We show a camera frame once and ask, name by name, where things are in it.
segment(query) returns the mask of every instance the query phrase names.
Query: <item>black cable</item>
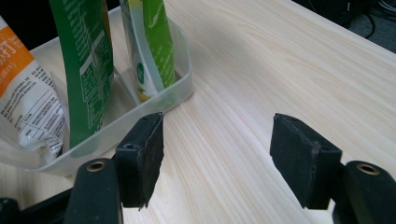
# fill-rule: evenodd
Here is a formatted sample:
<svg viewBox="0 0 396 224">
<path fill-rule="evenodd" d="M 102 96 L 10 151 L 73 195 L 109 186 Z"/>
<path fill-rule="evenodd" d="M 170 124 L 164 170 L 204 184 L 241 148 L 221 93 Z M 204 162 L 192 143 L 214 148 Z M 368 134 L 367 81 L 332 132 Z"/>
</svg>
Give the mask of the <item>black cable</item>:
<svg viewBox="0 0 396 224">
<path fill-rule="evenodd" d="M 368 12 L 364 13 L 364 15 L 367 16 L 367 18 L 369 19 L 370 23 L 372 24 L 372 31 L 371 31 L 371 33 L 364 37 L 364 38 L 368 39 L 368 38 L 370 38 L 370 37 L 374 34 L 374 32 L 375 32 L 375 22 L 374 22 L 374 20 L 373 20 L 373 17 L 370 16 L 370 14 L 369 14 Z"/>
<path fill-rule="evenodd" d="M 387 2 L 385 0 L 379 0 L 378 4 L 385 10 L 396 13 L 396 7 L 394 7 L 393 1 Z"/>
<path fill-rule="evenodd" d="M 370 8 L 369 13 L 373 16 L 377 16 L 378 18 L 381 18 L 381 19 L 384 19 L 387 21 L 396 22 L 396 13 L 391 12 L 389 10 L 385 10 L 384 8 L 382 8 L 380 6 Z"/>
</svg>

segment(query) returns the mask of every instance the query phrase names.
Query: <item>plastic tray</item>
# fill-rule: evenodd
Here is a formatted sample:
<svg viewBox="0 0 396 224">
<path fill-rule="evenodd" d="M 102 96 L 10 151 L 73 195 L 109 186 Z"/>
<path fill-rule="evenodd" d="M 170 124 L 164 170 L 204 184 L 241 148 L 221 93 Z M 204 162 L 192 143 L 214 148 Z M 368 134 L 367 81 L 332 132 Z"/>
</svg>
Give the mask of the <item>plastic tray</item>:
<svg viewBox="0 0 396 224">
<path fill-rule="evenodd" d="M 177 73 L 177 82 L 171 87 L 159 92 L 144 103 L 138 102 L 133 95 L 134 74 L 129 63 L 129 55 L 125 46 L 120 7 L 109 13 L 110 28 L 114 49 L 114 64 L 118 73 L 115 75 L 113 90 L 111 92 L 104 127 L 98 133 L 87 138 L 79 145 L 69 149 L 51 163 L 37 167 L 23 166 L 14 162 L 21 168 L 53 175 L 70 175 L 86 161 L 101 156 L 104 152 L 114 148 L 120 140 L 133 128 L 143 116 L 155 112 L 166 112 L 189 97 L 192 93 L 191 60 L 187 46 L 187 37 L 174 22 L 169 21 L 171 35 L 174 43 L 174 62 Z M 53 39 L 45 45 L 32 50 L 38 62 L 52 73 L 62 70 L 63 59 L 60 51 L 59 39 Z M 46 59 L 51 57 L 51 64 Z"/>
</svg>

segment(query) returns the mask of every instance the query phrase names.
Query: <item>wooden table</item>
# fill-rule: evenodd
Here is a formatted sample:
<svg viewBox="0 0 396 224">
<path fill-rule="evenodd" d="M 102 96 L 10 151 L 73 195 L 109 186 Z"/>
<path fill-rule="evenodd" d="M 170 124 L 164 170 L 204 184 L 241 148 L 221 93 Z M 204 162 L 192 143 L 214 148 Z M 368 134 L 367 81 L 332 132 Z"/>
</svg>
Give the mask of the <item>wooden table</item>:
<svg viewBox="0 0 396 224">
<path fill-rule="evenodd" d="M 396 176 L 395 54 L 288 0 L 165 5 L 189 39 L 194 93 L 166 113 L 154 195 L 148 209 L 124 209 L 125 223 L 332 223 L 333 203 L 301 208 L 275 168 L 275 113 L 340 147 L 342 163 Z M 0 178 L 21 208 L 74 181 L 4 164 Z"/>
</svg>

